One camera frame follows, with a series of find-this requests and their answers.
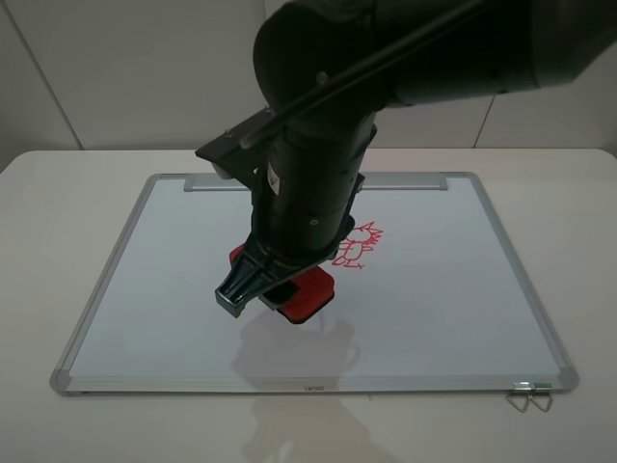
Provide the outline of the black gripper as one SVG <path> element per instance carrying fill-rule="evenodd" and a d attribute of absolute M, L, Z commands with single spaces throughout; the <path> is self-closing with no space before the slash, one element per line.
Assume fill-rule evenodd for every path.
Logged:
<path fill-rule="evenodd" d="M 234 318 L 260 294 L 269 309 L 281 310 L 298 291 L 288 281 L 332 259 L 355 227 L 350 211 L 363 182 L 363 175 L 355 175 L 343 187 L 345 201 L 326 212 L 328 203 L 303 207 L 285 197 L 281 179 L 268 167 L 252 192 L 252 231 L 244 250 L 230 253 L 230 270 L 215 290 L 216 302 Z M 279 286 L 266 291 L 268 285 Z"/>

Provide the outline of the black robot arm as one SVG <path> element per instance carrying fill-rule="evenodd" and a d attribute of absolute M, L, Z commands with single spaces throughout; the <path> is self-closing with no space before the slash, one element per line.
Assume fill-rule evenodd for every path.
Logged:
<path fill-rule="evenodd" d="M 285 3 L 255 37 L 266 107 L 197 152 L 253 207 L 218 304 L 300 323 L 333 298 L 321 265 L 355 226 L 380 111 L 563 85 L 615 40 L 612 1 Z"/>

